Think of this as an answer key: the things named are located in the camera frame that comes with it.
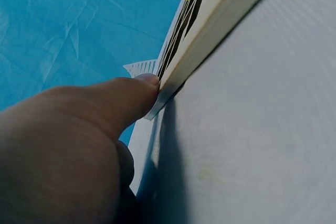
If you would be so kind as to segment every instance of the fingertip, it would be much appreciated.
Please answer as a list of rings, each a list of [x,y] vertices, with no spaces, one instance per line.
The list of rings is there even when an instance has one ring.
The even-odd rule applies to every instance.
[[[159,78],[151,73],[144,73],[139,76],[136,76],[135,79],[145,81],[153,86],[158,86],[160,83]]]

